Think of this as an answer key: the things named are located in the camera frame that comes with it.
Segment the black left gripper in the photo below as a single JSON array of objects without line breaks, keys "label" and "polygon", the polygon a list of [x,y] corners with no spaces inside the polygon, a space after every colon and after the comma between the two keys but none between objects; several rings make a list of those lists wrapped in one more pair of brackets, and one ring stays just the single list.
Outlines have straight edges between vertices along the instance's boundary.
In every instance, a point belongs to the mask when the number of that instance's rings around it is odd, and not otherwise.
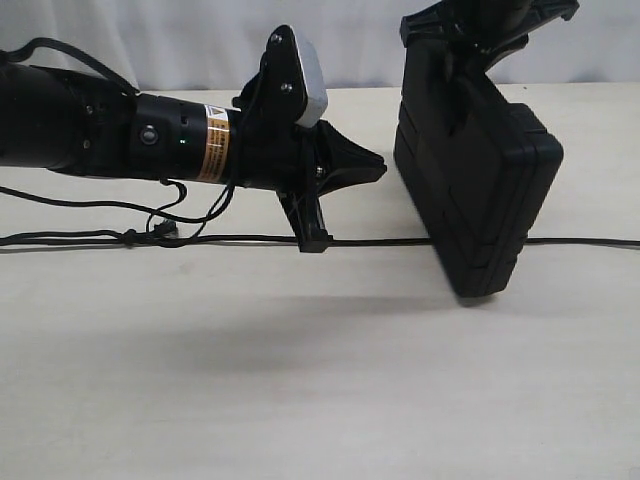
[{"label": "black left gripper", "polygon": [[328,121],[310,129],[253,110],[228,112],[231,138],[227,183],[275,191],[301,253],[325,252],[326,230],[319,197],[375,183],[387,172],[383,157],[354,143]]}]

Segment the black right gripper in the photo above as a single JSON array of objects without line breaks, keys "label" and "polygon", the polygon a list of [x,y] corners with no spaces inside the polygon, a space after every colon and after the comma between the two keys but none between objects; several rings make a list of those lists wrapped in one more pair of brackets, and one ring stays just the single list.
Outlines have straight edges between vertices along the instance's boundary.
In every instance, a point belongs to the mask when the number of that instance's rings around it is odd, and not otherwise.
[{"label": "black right gripper", "polygon": [[560,18],[569,21],[580,3],[568,1],[439,1],[405,16],[405,47],[434,42],[442,51],[440,102],[447,136],[466,123],[467,88],[507,56],[524,49],[529,35]]}]

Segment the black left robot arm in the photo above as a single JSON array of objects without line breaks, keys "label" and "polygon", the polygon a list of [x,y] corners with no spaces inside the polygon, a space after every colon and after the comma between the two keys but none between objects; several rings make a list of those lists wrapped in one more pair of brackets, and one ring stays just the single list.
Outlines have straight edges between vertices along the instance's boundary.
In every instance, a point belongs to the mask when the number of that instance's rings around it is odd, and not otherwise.
[{"label": "black left robot arm", "polygon": [[383,159],[329,122],[299,120],[294,82],[267,66],[230,108],[127,92],[105,78],[69,70],[1,68],[1,163],[67,176],[183,185],[218,184],[199,219],[229,206],[238,188],[274,192],[300,251],[330,243],[322,196],[378,181]]}]

